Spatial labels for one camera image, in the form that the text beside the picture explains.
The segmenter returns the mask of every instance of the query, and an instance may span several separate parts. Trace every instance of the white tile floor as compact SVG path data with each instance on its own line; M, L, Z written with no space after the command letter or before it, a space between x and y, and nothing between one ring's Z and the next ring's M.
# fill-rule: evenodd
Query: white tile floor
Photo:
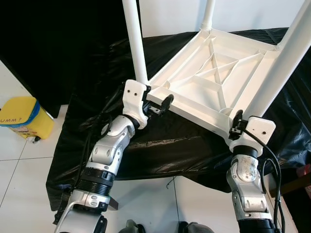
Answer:
M37 145L26 143L10 131L0 131L1 233L54 231L45 181L66 110L62 106L51 137ZM111 195L119 202L119 210L105 213L106 232L117 233L128 219L142 223L147 233L176 233L179 221L196 221L215 233L239 232L230 194L184 177L171 180L115 181ZM297 232L286 206L284 209L287 232Z

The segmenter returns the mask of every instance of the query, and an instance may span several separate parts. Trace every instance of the blue lid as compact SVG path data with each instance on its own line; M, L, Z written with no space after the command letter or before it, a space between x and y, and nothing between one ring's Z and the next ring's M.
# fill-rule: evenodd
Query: blue lid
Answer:
M28 125L28 124L30 124L30 123L34 120L34 118L38 115L39 111L40 111L40 104L39 104L38 101L36 101L35 106L34 106L34 109L33 109L33 111L31 112L31 114L30 114L30 116L29 116L29 118L28 118L28 120L27 120L26 122L21 123L21 124L14 124L14 125L1 125L1 124L0 124L0 126L3 126L3 127L10 127L10 128L18 128L18 127L21 127L21 126L24 126L24 125Z

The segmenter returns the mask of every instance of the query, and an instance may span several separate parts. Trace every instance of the yellow container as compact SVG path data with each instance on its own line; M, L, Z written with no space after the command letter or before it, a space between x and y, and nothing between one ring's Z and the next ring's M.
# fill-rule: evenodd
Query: yellow container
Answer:
M14 97L0 111L0 126L8 127L24 138L38 136L46 139L54 121L34 97Z

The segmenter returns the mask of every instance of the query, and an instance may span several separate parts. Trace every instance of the silver robot arm segment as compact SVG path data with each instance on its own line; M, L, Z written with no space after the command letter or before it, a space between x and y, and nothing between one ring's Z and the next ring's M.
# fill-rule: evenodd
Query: silver robot arm segment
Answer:
M136 129L147 125L143 99L149 87L134 80L125 84L123 115L116 117L109 132L94 146L76 189L56 226L55 233L104 233L107 220L101 215L110 202L110 190L124 149Z
M240 119L233 121L230 130L233 141L229 147L234 156L226 178L232 190L232 202L240 232L256 230L260 233L275 233L276 227L261 188L258 171L257 158L262 154L262 146L239 129L245 128L267 144L276 126L272 121L254 116L248 121L242 120L241 113L237 118Z

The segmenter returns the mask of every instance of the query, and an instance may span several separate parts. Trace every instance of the black cable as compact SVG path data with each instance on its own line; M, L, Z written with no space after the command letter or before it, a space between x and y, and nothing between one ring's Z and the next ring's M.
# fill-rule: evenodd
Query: black cable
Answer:
M267 161L270 161L275 168L276 174L277 174L277 181L276 181L276 197L275 197L275 205L274 205L274 225L277 228L277 213L278 213L278 209L280 209L280 213L281 213L281 222L282 222L282 232L285 233L285 218L284 218L284 214L282 211L282 207L280 204L280 189L281 189L281 167L280 164L278 163L278 160L276 158L276 155L272 152L272 150L266 145L264 144L259 138L257 138L255 135L253 135L251 132L249 132L248 130L244 129L243 132L245 132L247 135L249 135L251 138L253 138L255 141L257 141L262 147L264 147L272 156L272 158L268 160L268 158L266 159L266 161L264 162L264 165Z
M82 168L83 168L83 163L88 159L89 156L89 149L90 149L90 142L91 142L91 138L94 134L94 131L98 128L101 129L100 127L100 122L102 121L102 118L104 116L105 113L107 112L111 112L112 110L116 109L118 107L118 105L115 106L111 106L111 104L113 103L113 101L119 97L120 94L122 94L122 91L124 89L124 84L120 85L117 90L112 94L112 96L110 97L109 101L107 102L107 104L104 106L104 108L101 110L101 112L96 116L96 118L94 118L94 122L91 125L89 132L87 134L85 143L84 143L84 147L82 150L82 156L81 156L81 160L80 160L80 164L79 164L79 168L78 168L78 172L77 172L77 178L75 181L74 186L72 186L71 190L75 189L76 186L78 185L79 182L79 178L81 176L81 172L82 172ZM96 135L96 140L99 140L100 138L103 138L104 136L106 136L106 134L109 132L111 125L112 125L112 117L111 115L108 116L108 126L105 130L105 132L103 134L100 134L100 136Z
M272 166L274 167L274 170L275 170L275 172L276 172L276 175L278 175L278 172L277 172L277 169L276 169L276 165L275 165L275 163L273 162L272 159L270 159L270 158L265 158L263 161L264 161L264 162L263 162L263 165L262 165L262 167L261 167L261 169L260 169L260 181L261 181L262 191L263 191L264 194L266 194L266 193L267 193L267 190L266 190L266 187L265 187L265 185L264 185L264 180L263 180L264 168L265 168L265 166L266 166L266 163L267 163L267 162L270 162L270 163L272 164Z

